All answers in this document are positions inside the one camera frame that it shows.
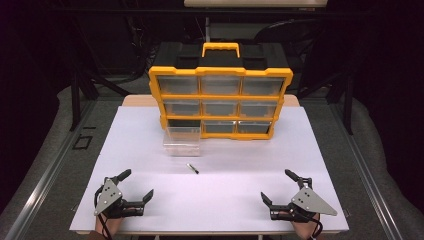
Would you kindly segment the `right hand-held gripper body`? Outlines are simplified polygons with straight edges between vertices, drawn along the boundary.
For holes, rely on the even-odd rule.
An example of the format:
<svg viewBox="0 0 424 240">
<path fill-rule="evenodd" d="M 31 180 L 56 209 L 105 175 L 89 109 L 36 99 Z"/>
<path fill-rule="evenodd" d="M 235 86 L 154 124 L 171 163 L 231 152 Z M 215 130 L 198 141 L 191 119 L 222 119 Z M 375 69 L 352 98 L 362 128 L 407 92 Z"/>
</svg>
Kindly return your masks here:
<svg viewBox="0 0 424 240">
<path fill-rule="evenodd" d="M 287 205 L 274 205 L 269 202 L 272 220 L 307 223 L 316 214 L 336 216 L 338 212 L 310 187 L 303 187 Z"/>
</svg>

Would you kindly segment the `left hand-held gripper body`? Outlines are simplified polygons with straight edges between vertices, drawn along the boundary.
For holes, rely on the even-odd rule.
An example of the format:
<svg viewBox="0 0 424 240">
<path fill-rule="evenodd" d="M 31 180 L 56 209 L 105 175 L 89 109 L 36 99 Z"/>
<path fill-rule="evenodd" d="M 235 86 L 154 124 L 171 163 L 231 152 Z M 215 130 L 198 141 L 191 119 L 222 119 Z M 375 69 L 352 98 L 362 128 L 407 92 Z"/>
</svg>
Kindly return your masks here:
<svg viewBox="0 0 424 240">
<path fill-rule="evenodd" d="M 102 187 L 95 194 L 94 215 L 103 215 L 109 219 L 144 215 L 144 202 L 128 202 L 118 188 L 118 180 L 106 178 Z"/>
</svg>

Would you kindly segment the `person's right hand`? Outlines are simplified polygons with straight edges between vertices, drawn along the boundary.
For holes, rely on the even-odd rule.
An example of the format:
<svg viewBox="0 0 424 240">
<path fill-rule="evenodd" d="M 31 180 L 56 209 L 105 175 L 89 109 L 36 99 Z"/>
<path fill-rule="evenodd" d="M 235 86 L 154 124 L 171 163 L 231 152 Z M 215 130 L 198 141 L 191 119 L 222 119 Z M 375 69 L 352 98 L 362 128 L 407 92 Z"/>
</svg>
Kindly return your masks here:
<svg viewBox="0 0 424 240">
<path fill-rule="evenodd" d="M 292 226 L 301 240 L 311 240 L 318 229 L 318 225 L 313 221 L 307 223 L 292 222 Z"/>
</svg>

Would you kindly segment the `person's left hand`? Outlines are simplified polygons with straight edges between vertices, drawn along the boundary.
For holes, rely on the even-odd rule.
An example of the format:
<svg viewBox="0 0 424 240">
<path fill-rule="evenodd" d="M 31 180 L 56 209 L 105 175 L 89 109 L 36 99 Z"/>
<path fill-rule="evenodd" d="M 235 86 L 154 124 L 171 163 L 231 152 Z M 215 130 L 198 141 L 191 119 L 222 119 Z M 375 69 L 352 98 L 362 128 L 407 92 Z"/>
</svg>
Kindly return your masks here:
<svg viewBox="0 0 424 240">
<path fill-rule="evenodd" d="M 109 219 L 103 214 L 96 217 L 94 232 L 101 240 L 106 240 L 108 237 L 113 237 L 123 222 L 123 218 Z"/>
</svg>

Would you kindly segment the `clear plastic drawer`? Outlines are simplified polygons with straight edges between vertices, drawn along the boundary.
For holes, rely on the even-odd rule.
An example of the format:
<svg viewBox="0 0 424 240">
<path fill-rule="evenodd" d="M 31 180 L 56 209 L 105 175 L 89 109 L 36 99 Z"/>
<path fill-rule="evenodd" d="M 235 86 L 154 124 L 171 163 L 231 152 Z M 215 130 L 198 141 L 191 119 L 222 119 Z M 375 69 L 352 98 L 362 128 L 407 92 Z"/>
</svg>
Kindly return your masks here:
<svg viewBox="0 0 424 240">
<path fill-rule="evenodd" d="M 175 157 L 200 155 L 199 127 L 167 127 L 163 137 L 166 152 Z"/>
</svg>

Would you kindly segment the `black metal stand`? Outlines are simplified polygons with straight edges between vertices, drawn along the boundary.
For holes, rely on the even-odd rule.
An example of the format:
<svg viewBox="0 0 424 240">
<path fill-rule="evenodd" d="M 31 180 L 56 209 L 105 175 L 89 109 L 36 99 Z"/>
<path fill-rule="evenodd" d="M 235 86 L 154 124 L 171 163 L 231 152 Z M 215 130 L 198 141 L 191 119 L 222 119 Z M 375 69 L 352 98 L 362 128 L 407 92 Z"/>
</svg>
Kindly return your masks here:
<svg viewBox="0 0 424 240">
<path fill-rule="evenodd" d="M 70 130 L 74 131 L 81 122 L 81 101 L 80 93 L 90 101 L 97 100 L 99 92 L 95 88 L 95 84 L 105 86 L 106 88 L 118 93 L 120 96 L 126 97 L 130 94 L 129 91 L 117 86 L 106 78 L 95 74 L 91 70 L 77 69 L 71 78 L 71 99 L 72 99 L 72 125 Z"/>
<path fill-rule="evenodd" d="M 322 87 L 330 85 L 330 90 L 326 95 L 326 101 L 329 104 L 338 103 L 341 97 L 343 100 L 343 115 L 342 123 L 349 135 L 353 134 L 351 127 L 352 117 L 352 104 L 353 104 L 353 89 L 354 77 L 349 73 L 336 73 L 331 75 L 311 87 L 300 88 L 297 97 L 299 99 L 305 98 L 308 95 L 318 91 Z"/>
</svg>

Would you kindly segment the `set of clear organizer drawers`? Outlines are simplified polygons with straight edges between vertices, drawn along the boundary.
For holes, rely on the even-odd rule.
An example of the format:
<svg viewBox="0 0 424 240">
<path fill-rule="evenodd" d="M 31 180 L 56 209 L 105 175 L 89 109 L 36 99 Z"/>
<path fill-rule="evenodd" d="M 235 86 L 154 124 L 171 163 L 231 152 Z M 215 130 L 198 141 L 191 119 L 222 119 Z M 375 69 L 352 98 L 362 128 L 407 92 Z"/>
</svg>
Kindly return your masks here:
<svg viewBox="0 0 424 240">
<path fill-rule="evenodd" d="M 203 138 L 266 139 L 284 103 L 283 77 L 159 76 L 165 127 L 193 127 Z"/>
</svg>

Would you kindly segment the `yellow black organizer cabinet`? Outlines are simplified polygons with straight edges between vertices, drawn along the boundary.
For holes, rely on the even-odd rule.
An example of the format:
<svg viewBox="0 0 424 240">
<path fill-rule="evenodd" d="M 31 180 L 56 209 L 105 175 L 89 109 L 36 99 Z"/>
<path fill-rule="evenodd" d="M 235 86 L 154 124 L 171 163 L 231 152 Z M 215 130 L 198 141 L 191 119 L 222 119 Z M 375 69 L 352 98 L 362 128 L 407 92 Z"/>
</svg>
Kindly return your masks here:
<svg viewBox="0 0 424 240">
<path fill-rule="evenodd" d="M 243 45 L 238 43 L 183 44 L 164 42 L 160 45 L 152 66 L 148 71 L 151 94 L 158 103 L 159 76 L 257 76 L 283 77 L 285 92 L 293 79 L 282 46 L 276 43 Z"/>
</svg>

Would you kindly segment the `light background table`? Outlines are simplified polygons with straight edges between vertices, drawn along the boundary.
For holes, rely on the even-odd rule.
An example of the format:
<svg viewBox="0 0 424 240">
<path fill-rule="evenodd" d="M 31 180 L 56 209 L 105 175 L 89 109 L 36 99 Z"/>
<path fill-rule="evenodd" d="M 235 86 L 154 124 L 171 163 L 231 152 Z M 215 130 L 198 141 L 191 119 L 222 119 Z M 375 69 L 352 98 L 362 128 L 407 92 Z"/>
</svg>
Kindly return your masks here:
<svg viewBox="0 0 424 240">
<path fill-rule="evenodd" d="M 328 0 L 184 0 L 186 7 L 326 7 Z"/>
</svg>

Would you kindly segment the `aluminium floor rail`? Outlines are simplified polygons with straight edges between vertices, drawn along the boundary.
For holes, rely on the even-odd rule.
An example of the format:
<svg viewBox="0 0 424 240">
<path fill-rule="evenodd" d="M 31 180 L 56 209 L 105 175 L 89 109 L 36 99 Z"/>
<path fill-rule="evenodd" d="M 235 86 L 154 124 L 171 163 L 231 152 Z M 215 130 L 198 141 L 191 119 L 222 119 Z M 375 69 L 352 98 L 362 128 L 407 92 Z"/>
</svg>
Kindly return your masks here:
<svg viewBox="0 0 424 240">
<path fill-rule="evenodd" d="M 68 107 L 60 108 L 29 173 L 0 215 L 0 240 L 84 240 L 70 225 L 102 143 L 97 109 L 96 101 L 87 102 L 71 131 Z"/>
<path fill-rule="evenodd" d="M 368 198 L 374 208 L 374 211 L 380 221 L 380 224 L 385 232 L 388 240 L 404 240 L 394 218 L 391 214 L 387 202 L 385 201 L 381 191 L 372 176 L 371 171 L 365 161 L 362 152 L 354 139 L 354 136 L 350 134 L 342 121 L 342 110 L 334 104 L 330 104 L 329 108 L 333 114 L 333 117 L 340 128 L 344 139 L 347 141 L 349 148 L 353 154 L 353 162 L 357 172 L 360 176 L 362 184 L 367 192 Z"/>
</svg>

